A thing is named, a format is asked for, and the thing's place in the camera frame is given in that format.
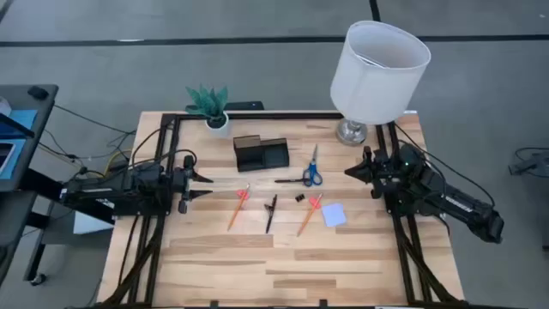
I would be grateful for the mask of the black aluminium table frame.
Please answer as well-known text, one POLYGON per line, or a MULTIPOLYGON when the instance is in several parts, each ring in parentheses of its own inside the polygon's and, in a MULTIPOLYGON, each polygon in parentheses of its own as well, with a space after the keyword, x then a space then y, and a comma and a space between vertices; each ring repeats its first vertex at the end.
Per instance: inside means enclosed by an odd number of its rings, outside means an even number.
POLYGON ((212 191, 189 204, 186 214, 166 218, 155 284, 142 273, 134 293, 119 309, 151 306, 190 309, 217 305, 251 309, 303 309, 319 306, 421 305, 419 276, 402 278, 392 218, 370 186, 344 171, 357 164, 359 148, 335 138, 335 112, 235 112, 232 136, 286 138, 290 164, 285 168, 240 173, 232 140, 213 136, 200 120, 182 118, 178 133, 160 133, 163 112, 141 115, 133 152, 138 160, 175 148, 176 163, 196 153, 196 170, 213 183, 212 191), (321 185, 275 183, 301 179, 317 145, 321 185), (237 191, 250 184, 229 232, 237 191), (297 232, 311 208, 310 197, 323 194, 303 233, 297 232), (295 197, 304 194, 297 202, 295 197), (265 204, 277 204, 269 233, 265 204), (347 222, 327 227, 322 206, 341 203, 347 222))

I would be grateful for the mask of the pale blue sticky note pad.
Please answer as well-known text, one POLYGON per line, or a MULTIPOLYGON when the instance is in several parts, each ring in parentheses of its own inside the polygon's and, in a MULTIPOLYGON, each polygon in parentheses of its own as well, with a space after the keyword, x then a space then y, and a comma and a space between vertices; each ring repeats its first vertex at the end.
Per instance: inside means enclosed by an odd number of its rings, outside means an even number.
POLYGON ((322 213, 327 227, 337 227, 347 222, 347 217, 341 203, 331 203, 322 206, 322 213))

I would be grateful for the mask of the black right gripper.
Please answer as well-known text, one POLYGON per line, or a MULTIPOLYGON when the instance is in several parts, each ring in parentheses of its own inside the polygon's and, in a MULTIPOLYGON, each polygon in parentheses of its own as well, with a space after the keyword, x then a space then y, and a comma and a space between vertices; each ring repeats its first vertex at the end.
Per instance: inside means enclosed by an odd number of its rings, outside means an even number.
POLYGON ((382 149, 371 150, 369 146, 364 147, 363 160, 344 173, 365 184, 372 184, 371 197, 374 199, 395 191, 399 182, 399 173, 387 152, 382 149))

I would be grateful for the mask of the white shade silver table lamp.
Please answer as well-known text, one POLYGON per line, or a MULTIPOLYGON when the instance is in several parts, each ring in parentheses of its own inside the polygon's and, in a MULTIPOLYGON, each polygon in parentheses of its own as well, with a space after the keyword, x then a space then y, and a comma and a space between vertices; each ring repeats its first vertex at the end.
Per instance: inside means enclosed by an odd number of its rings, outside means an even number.
POLYGON ((430 61, 427 45, 398 27, 380 21, 351 25, 329 90, 343 116, 335 130, 338 140, 358 146, 369 125, 404 114, 430 61))

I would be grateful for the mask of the flat black box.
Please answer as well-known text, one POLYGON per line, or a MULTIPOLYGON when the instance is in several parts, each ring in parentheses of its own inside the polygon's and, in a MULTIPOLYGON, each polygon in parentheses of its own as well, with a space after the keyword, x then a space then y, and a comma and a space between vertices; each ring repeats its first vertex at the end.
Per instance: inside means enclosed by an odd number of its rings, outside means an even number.
POLYGON ((261 101, 241 101, 226 103, 225 111, 264 111, 261 101))

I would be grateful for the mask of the green plant in white pot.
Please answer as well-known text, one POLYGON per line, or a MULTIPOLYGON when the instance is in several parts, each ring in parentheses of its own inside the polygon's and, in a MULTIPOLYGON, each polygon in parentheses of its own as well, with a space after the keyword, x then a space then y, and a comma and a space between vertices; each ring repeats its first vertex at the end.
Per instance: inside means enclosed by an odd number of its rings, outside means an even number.
POLYGON ((204 117, 206 126, 214 136, 228 138, 230 123, 225 111, 228 99, 227 87, 216 91, 215 88, 207 90, 203 85, 200 85, 197 90, 189 87, 186 87, 185 90, 190 96, 192 104, 187 105, 184 110, 190 115, 204 117))

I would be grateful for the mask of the orange pencil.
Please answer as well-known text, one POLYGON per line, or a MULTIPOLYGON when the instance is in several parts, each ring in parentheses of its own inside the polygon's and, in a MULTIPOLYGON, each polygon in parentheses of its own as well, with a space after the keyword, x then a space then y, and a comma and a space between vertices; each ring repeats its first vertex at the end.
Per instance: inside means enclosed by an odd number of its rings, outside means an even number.
POLYGON ((310 221, 311 217, 313 216, 313 214, 314 214, 314 212, 315 212, 316 210, 317 210, 317 209, 313 209, 313 208, 312 208, 312 205, 311 205, 311 208, 310 208, 309 212, 307 213, 307 215, 306 215, 304 221, 302 222, 302 224, 301 224, 301 226, 300 226, 300 228, 299 228, 299 230, 298 230, 298 232, 297 232, 297 236, 298 236, 298 237, 303 233, 303 231, 305 230, 305 228, 306 228, 308 222, 310 221))
MULTIPOLYGON (((250 193, 250 184, 247 184, 246 187, 243 189, 243 190, 248 190, 249 193, 250 193)), ((238 204, 237 204, 237 207, 235 208, 235 210, 233 211, 232 213, 232 217, 231 217, 231 220, 229 221, 228 225, 227 225, 227 232, 229 232, 238 216, 238 212, 241 210, 242 206, 244 205, 244 202, 246 200, 238 200, 238 204)))

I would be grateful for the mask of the tablet screen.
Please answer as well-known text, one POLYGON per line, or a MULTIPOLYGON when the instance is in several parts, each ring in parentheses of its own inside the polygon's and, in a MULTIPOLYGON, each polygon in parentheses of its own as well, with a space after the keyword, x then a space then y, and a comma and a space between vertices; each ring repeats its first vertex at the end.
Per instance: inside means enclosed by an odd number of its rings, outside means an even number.
POLYGON ((15 145, 11 142, 0 142, 0 174, 8 165, 9 159, 15 151, 15 145))

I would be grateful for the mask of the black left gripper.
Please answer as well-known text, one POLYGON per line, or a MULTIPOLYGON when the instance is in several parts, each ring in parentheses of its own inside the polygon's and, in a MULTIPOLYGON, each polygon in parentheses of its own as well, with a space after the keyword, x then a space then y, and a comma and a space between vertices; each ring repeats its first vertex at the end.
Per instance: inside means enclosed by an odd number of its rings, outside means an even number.
POLYGON ((213 183, 212 179, 203 177, 194 170, 194 158, 192 155, 184 157, 182 167, 174 167, 166 173, 166 186, 170 197, 173 197, 176 193, 180 195, 178 202, 178 212, 180 214, 187 213, 188 200, 212 193, 212 191, 189 190, 191 180, 200 183, 213 183))

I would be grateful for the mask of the blue paper sheet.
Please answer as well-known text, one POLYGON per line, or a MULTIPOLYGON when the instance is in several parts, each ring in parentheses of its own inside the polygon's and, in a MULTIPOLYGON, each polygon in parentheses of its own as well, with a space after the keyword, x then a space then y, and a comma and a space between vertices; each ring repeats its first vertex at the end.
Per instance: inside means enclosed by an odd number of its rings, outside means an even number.
POLYGON ((31 139, 37 110, 12 110, 9 116, 0 113, 0 139, 31 139))

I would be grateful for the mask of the dark grey desk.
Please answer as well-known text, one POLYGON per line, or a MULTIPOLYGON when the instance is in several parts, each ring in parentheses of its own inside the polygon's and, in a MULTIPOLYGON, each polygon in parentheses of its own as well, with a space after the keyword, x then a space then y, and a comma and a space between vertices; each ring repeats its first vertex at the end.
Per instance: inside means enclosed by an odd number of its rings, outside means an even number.
POLYGON ((32 97, 28 90, 32 85, 0 85, 0 96, 4 97, 14 109, 18 110, 36 110, 37 115, 34 118, 30 130, 34 132, 34 138, 26 140, 22 146, 21 154, 15 164, 14 171, 10 179, 0 179, 0 192, 15 191, 27 169, 30 161, 39 144, 45 125, 50 117, 52 108, 59 86, 55 84, 37 84, 37 87, 44 89, 48 97, 44 100, 38 100, 32 97))

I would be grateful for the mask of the black mesh desk organizer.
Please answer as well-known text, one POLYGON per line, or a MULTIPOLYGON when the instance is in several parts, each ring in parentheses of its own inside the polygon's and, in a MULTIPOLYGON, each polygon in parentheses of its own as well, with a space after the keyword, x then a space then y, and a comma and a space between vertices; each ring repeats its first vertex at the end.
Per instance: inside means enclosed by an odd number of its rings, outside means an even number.
POLYGON ((259 135, 233 138, 237 169, 240 173, 288 167, 286 138, 262 140, 259 135))

